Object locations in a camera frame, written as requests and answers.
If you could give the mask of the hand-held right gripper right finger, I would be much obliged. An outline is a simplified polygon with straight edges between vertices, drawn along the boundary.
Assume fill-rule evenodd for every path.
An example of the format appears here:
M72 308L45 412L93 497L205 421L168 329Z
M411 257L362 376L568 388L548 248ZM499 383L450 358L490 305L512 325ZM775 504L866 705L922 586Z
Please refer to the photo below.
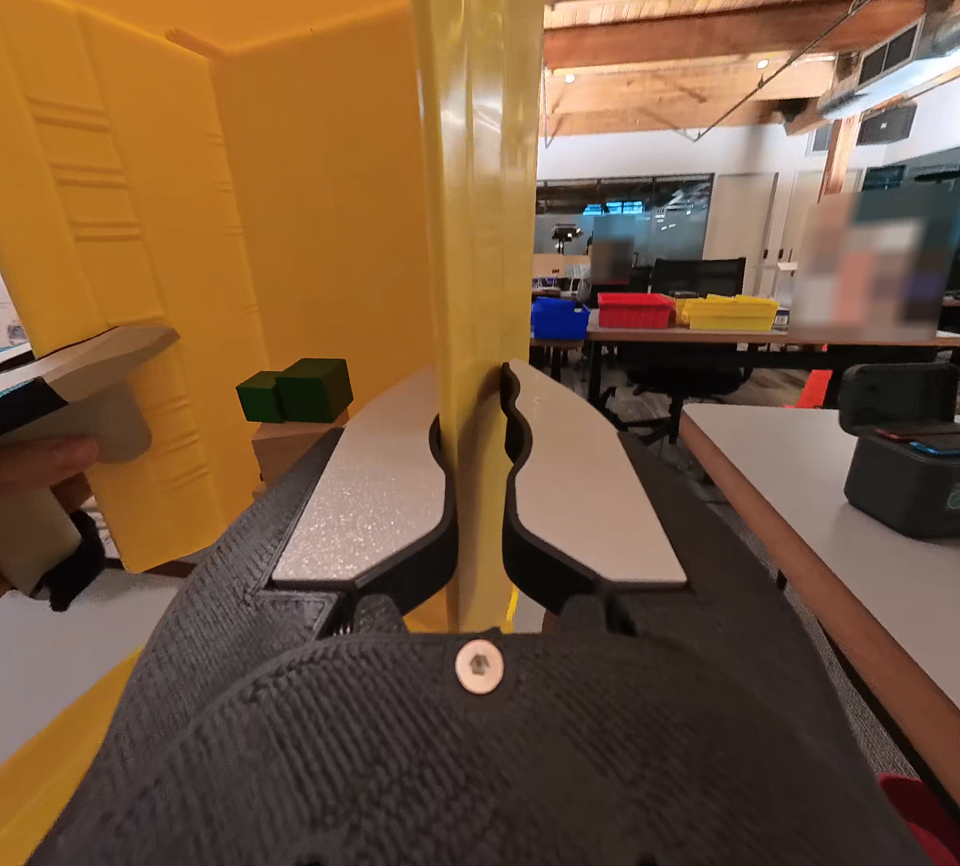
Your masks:
M558 615L577 596L688 589L622 432L521 359L501 366L500 404L510 459L502 561L523 595Z

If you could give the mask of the yellow storage bin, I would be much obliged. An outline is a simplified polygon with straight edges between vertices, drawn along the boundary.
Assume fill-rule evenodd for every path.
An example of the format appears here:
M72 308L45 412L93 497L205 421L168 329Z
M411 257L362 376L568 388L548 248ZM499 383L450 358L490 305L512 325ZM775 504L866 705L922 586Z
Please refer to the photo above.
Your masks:
M676 319L691 331L771 332L777 300L738 294L676 299Z

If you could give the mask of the red plastic bin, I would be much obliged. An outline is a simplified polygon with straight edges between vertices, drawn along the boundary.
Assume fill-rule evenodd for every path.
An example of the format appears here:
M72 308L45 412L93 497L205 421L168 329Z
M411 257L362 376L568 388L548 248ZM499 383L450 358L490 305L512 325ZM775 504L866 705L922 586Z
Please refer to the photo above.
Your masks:
M665 330L674 324L676 301L658 293L601 292L598 326L607 330Z

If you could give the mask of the red object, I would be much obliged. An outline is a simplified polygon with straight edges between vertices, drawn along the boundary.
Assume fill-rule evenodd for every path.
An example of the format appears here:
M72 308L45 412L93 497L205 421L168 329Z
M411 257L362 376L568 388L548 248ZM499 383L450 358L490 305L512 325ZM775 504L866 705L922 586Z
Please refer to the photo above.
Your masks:
M934 793L921 780L884 773L878 783L936 865L959 864L959 829Z

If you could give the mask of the blue plastic bin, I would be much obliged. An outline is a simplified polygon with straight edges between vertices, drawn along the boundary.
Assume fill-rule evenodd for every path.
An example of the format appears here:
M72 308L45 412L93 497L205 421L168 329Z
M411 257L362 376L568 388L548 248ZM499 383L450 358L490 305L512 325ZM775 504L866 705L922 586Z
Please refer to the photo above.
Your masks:
M592 312L563 298L536 297L531 306L531 335L535 340L582 341Z

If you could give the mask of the long grey office desk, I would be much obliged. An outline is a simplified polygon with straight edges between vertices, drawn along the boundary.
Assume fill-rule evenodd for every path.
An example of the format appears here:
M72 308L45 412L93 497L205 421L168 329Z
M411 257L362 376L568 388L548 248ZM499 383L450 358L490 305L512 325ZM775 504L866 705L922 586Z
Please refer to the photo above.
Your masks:
M789 332L701 331L679 326L667 329L620 329L598 326L592 320L580 340L530 339L531 348L552 352L575 348L586 351L587 400L601 405L603 352L616 349L627 370L664 368L677 370L786 369L831 373L824 395L834 408L847 369L859 365L904 364L946 357L958 366L959 339L954 333L937 332L918 342L879 343L848 337L820 341Z

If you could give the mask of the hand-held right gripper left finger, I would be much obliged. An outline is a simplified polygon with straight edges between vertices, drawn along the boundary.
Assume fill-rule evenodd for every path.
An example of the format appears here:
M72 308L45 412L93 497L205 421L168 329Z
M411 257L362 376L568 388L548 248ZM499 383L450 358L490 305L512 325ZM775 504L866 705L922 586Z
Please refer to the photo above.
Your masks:
M402 615L444 590L459 534L438 414L437 374L426 366L341 428L284 535L274 587L386 596Z

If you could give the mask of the pile of coloured wooden cubes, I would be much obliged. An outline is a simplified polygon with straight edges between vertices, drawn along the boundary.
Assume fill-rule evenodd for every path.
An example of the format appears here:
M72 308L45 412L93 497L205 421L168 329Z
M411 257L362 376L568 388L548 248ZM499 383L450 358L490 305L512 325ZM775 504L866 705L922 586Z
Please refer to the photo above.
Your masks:
M258 479L254 500L274 488L305 455L349 421L354 393L342 358L302 358L284 370L261 371L236 386Z

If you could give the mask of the person's left hand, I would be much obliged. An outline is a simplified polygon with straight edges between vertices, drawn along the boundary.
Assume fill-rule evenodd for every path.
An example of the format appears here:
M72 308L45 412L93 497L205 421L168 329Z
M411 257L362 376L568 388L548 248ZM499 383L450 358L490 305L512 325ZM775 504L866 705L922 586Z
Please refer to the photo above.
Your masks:
M1 448L1 500L47 490L68 513L90 497L86 472L98 460L93 436L73 436L16 443Z

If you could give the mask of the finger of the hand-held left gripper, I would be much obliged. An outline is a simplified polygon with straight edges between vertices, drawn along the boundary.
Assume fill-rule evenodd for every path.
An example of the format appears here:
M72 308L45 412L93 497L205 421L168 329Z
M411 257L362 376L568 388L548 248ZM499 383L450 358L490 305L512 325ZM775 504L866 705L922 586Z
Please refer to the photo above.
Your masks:
M2 445L92 436L102 462L133 461L152 434L132 375L178 336L170 327L125 325L4 370Z

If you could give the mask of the white desk with wooden edge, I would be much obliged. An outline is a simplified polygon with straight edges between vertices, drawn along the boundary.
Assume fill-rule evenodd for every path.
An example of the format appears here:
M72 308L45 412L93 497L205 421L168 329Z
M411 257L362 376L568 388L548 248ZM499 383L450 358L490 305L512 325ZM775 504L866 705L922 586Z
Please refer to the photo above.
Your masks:
M959 799L959 558L848 504L853 437L832 410L691 404L679 435L762 542L918 772Z

